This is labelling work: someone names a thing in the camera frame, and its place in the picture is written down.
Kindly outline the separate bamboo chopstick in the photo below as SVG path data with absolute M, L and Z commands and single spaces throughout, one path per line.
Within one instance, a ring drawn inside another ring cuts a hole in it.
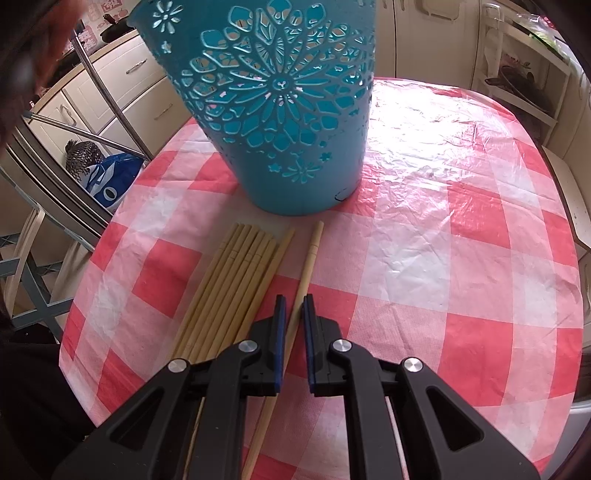
M 320 248 L 322 240 L 322 232 L 325 224 L 322 221 L 315 223 L 314 230 L 311 233 L 310 244 L 308 244 L 308 253 L 304 259 L 304 267 L 301 270 L 301 278 L 298 283 L 297 293 L 294 297 L 293 309 L 291 309 L 290 320 L 287 323 L 286 344 L 283 348 L 283 372 L 286 371 L 288 362 L 290 361 L 290 353 L 294 347 L 294 340 L 296 340 L 298 321 L 301 315 L 301 305 L 303 305 L 304 297 L 308 294 L 308 287 L 311 284 L 311 275 L 315 268 L 315 259 L 318 256 L 318 248 Z M 263 401 L 262 409 L 259 413 L 259 419 L 254 428 L 252 440 L 250 441 L 249 450 L 245 457 L 245 463 L 242 466 L 242 480 L 249 480 L 252 478 L 252 472 L 256 467 L 256 461 L 259 457 L 260 450 L 263 447 L 264 438 L 266 438 L 266 431 L 269 429 L 271 417 L 273 417 L 273 410 L 276 406 L 276 400 L 280 395 L 274 397 L 266 397 Z

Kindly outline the cream kitchen drawer cabinet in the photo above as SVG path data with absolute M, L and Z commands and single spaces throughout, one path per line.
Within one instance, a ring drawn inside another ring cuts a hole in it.
M 155 156 L 189 120 L 183 101 L 139 35 L 128 33 L 90 56 L 103 85 L 150 156 Z M 73 127 L 73 132 L 32 120 L 28 126 L 50 155 L 65 162 L 65 146 L 81 131 L 138 149 L 83 65 L 65 74 L 32 112 Z

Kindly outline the bamboo chopstick bundle middle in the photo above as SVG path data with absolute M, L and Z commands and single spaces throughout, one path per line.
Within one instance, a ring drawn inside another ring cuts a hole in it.
M 238 227 L 238 235 L 230 242 L 229 251 L 222 254 L 221 269 L 213 276 L 213 284 L 207 286 L 205 291 L 204 306 L 197 309 L 197 320 L 182 348 L 182 357 L 190 363 L 195 362 L 217 310 L 221 306 L 229 286 L 235 279 L 238 268 L 242 265 L 243 258 L 249 251 L 253 240 L 259 233 L 259 227 L 253 225 L 242 225 Z

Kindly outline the bamboo chopstick bundle right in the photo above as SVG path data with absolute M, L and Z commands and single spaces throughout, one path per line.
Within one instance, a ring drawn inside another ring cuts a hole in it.
M 276 240 L 273 235 L 263 231 L 257 231 L 252 240 L 242 245 L 236 257 L 239 265 L 231 267 L 228 278 L 218 290 L 211 320 L 198 336 L 197 344 L 191 351 L 191 360 L 209 359 L 235 339 L 274 247 Z

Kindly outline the red white checkered tablecloth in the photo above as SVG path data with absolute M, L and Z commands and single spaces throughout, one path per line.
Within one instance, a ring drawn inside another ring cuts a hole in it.
M 169 359 L 202 275 L 236 223 L 294 239 L 259 316 L 293 298 L 315 222 L 318 314 L 375 356 L 421 358 L 538 468 L 579 376 L 583 297 L 555 183 L 512 114 L 477 93 L 374 85 L 363 178 L 315 217 L 252 205 L 197 123 L 137 178 L 75 294 L 59 365 L 95 423 Z

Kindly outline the bamboo chopstick beside bundle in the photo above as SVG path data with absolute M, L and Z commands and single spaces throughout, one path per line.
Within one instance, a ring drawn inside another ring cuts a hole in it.
M 252 325 L 257 312 L 259 312 L 271 280 L 276 275 L 276 271 L 279 269 L 281 261 L 283 261 L 283 256 L 286 254 L 295 232 L 296 229 L 294 228 L 288 229 L 286 234 L 283 235 L 283 239 L 280 240 L 280 244 L 276 244 L 274 238 L 267 243 L 259 264 L 254 267 L 252 274 L 246 275 L 245 289 L 243 289 L 240 302 L 224 331 L 224 338 L 215 340 L 212 345 L 214 353 L 221 353 L 231 344 L 245 340 L 250 325 Z

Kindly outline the blue white plastic bag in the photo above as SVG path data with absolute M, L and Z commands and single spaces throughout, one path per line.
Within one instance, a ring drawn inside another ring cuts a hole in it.
M 81 177 L 81 186 L 102 207 L 114 213 L 142 170 L 144 160 L 129 153 L 106 157 L 90 166 Z

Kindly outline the teal perforated plastic basket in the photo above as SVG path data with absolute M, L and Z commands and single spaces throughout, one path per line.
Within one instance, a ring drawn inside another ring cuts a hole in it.
M 257 207 L 328 210 L 362 179 L 372 1 L 142 1 L 129 24 Z

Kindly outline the white storage trolley rack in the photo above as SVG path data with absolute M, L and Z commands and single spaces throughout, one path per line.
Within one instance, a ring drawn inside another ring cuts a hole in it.
M 480 3 L 472 89 L 525 120 L 543 145 L 558 126 L 573 72 L 573 62 L 542 17 L 499 1 Z

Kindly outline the metal broom pole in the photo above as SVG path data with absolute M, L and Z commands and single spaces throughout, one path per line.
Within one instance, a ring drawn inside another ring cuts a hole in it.
M 112 111 L 116 119 L 120 122 L 121 126 L 123 127 L 124 131 L 129 135 L 132 139 L 134 144 L 139 148 L 139 151 L 136 152 L 136 155 L 141 155 L 145 160 L 151 161 L 153 156 L 148 149 L 147 145 L 143 142 L 141 137 L 137 134 L 135 129 L 133 128 L 132 124 L 127 120 L 126 116 L 119 108 L 117 102 L 111 95 L 110 91 L 104 84 L 102 78 L 96 71 L 91 62 L 89 56 L 87 55 L 81 41 L 78 38 L 78 28 L 74 27 L 70 34 L 70 43 L 73 46 L 74 51 L 76 52 L 81 64 L 83 65 L 84 69 L 86 70 L 88 76 L 92 80 L 92 83 L 95 85 L 96 89 L 102 96 L 105 103 L 108 105 L 109 109 Z

